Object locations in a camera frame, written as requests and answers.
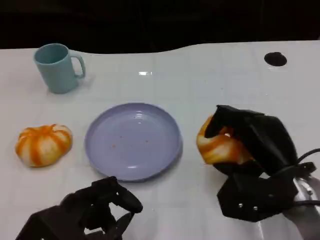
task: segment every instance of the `orange and white pumpkin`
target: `orange and white pumpkin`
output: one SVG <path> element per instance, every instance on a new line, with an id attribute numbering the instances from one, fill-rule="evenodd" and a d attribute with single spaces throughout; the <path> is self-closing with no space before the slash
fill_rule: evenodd
<path id="1" fill-rule="evenodd" d="M 205 138 L 205 131 L 213 116 L 210 116 L 202 125 L 196 137 L 196 145 L 206 164 L 238 163 L 242 164 L 251 160 L 245 146 L 233 138 L 233 129 L 224 127 L 218 135 Z"/>
<path id="2" fill-rule="evenodd" d="M 66 154 L 72 142 L 72 133 L 64 125 L 27 127 L 19 136 L 15 152 L 29 167 L 44 167 Z"/>

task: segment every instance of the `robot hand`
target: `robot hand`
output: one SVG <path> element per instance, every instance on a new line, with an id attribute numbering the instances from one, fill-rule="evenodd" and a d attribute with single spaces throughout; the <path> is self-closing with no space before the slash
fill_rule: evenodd
<path id="1" fill-rule="evenodd" d="M 110 203 L 129 212 L 116 220 Z M 32 214 L 16 240 L 121 240 L 142 209 L 141 202 L 112 176 L 67 195 L 60 205 Z M 84 233 L 98 228 L 102 230 Z"/>
<path id="2" fill-rule="evenodd" d="M 319 239 L 320 181 L 311 176 L 316 170 L 312 162 L 300 162 L 320 149 L 298 158 L 292 139 L 277 117 L 218 105 L 204 137 L 213 138 L 223 128 L 232 129 L 231 137 L 244 145 L 252 160 L 213 164 L 228 175 L 217 195 L 222 213 L 250 222 L 283 213 L 304 240 Z M 259 177 L 262 173 L 269 178 Z"/>

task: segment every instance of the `white table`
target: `white table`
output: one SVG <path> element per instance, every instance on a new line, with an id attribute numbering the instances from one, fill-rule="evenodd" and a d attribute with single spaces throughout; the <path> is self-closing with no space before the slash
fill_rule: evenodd
<path id="1" fill-rule="evenodd" d="M 278 116 L 299 155 L 320 147 L 319 41 L 202 44 L 150 54 L 80 53 L 87 78 L 63 95 L 48 92 L 34 52 L 0 50 L 0 239 L 15 239 L 31 213 L 102 178 L 84 152 L 89 124 L 114 105 L 145 102 L 177 120 L 184 152 L 167 174 L 123 184 L 144 205 L 125 240 L 301 240 L 281 215 L 259 223 L 224 217 L 216 194 L 226 177 L 204 165 L 195 139 L 215 105 L 228 104 Z M 269 52 L 283 53 L 287 64 L 266 64 Z M 72 130 L 71 151 L 53 166 L 25 167 L 14 151 L 19 132 L 54 123 Z M 320 167 L 316 155 L 309 159 Z M 122 210 L 114 207 L 114 213 L 119 216 Z"/>

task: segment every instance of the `cable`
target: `cable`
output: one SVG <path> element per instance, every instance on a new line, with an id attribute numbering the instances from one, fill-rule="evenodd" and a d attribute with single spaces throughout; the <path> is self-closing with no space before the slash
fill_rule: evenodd
<path id="1" fill-rule="evenodd" d="M 320 200 L 305 200 L 305 201 L 294 201 L 293 207 L 301 206 L 320 206 Z"/>
<path id="2" fill-rule="evenodd" d="M 300 163 L 306 157 L 310 156 L 311 154 L 318 153 L 318 152 L 320 152 L 320 148 L 316 148 L 316 149 L 313 149 L 311 151 L 308 151 L 305 154 L 303 154 L 301 157 L 298 158 L 298 162 Z"/>

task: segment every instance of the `light blue mug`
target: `light blue mug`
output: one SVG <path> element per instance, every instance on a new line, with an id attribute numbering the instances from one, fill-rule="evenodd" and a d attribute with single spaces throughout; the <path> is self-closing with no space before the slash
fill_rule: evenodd
<path id="1" fill-rule="evenodd" d="M 77 75 L 71 58 L 79 60 L 82 74 Z M 79 79 L 86 76 L 86 67 L 82 57 L 70 53 L 69 49 L 59 43 L 51 43 L 40 47 L 34 54 L 34 61 L 49 90 L 56 94 L 64 94 L 76 88 Z"/>

